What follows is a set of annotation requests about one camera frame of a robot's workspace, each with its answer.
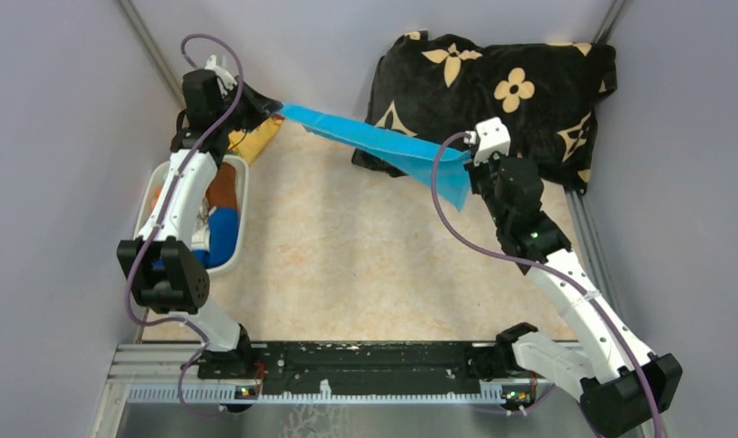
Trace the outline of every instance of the pillow with floral pattern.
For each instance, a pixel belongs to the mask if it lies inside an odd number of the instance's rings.
[[[615,58],[607,45],[479,47],[461,36],[410,32],[379,60],[365,121],[441,143],[500,117],[512,155],[533,160],[548,181],[584,193],[597,136],[594,104],[616,89]],[[363,151],[352,162],[403,175]]]

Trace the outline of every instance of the blue cloth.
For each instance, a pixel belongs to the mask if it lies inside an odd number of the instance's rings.
[[[210,251],[194,249],[192,254],[209,269],[223,265],[232,258],[240,232],[240,215],[231,208],[217,208],[207,218],[207,226],[210,228]],[[153,265],[164,266],[161,260]]]
[[[310,132],[366,151],[406,172],[426,186],[431,186],[433,158],[439,145],[415,139],[392,130],[317,112],[298,105],[284,104],[278,111]],[[471,190],[471,181],[463,164],[468,152],[449,149],[442,156],[438,174],[438,192],[461,210]]]

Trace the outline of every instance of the beige floor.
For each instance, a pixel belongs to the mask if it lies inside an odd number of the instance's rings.
[[[211,284],[211,298],[251,339],[494,339],[521,321],[573,338],[515,265],[447,233],[429,189],[357,168],[351,153],[286,122],[254,162],[240,265]],[[547,184],[543,203],[575,242],[561,187]],[[465,236],[499,250],[480,198],[445,212]],[[173,324],[143,336],[193,339]]]

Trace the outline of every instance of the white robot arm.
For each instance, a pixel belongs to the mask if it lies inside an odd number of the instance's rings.
[[[496,357],[502,363],[492,368],[545,376],[579,401],[589,421],[608,437],[650,418],[641,371],[658,410],[666,411],[682,375],[678,361],[671,354],[659,357],[635,336],[589,280],[564,233],[541,211],[544,186],[537,167],[508,156],[511,138],[500,119],[483,121],[468,134],[471,159],[465,168],[473,192],[494,219],[504,253],[534,262],[519,268],[554,303],[586,352],[584,357],[566,349],[525,323],[498,335]],[[543,268],[565,275],[586,293]]]
[[[243,84],[234,111],[195,150],[197,139],[231,107],[239,91],[237,85],[237,80],[218,66],[215,56],[208,59],[205,68],[184,75],[186,109],[178,117],[172,139],[163,196],[136,238],[120,242],[117,258],[125,276],[134,276],[131,292],[138,305],[186,319],[210,340],[207,352],[249,368],[252,359],[247,333],[210,299],[210,277],[191,253],[196,212],[228,151],[229,132],[252,130],[282,106]],[[184,118],[189,121],[187,127],[183,126]],[[153,236],[151,245],[143,251],[149,236]],[[145,253],[142,263],[132,272],[141,252]]]

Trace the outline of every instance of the white wall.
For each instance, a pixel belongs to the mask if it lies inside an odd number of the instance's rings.
[[[112,1],[0,1],[0,437],[88,435],[176,110]]]
[[[626,319],[685,370],[683,437],[738,436],[738,0],[638,0],[587,201]]]
[[[238,52],[251,87],[275,99],[364,118],[377,60],[404,32],[454,33],[481,45],[590,41],[611,0],[132,3],[178,76],[189,70],[181,58],[181,39],[208,32]],[[209,43],[190,44],[194,59],[212,53]]]

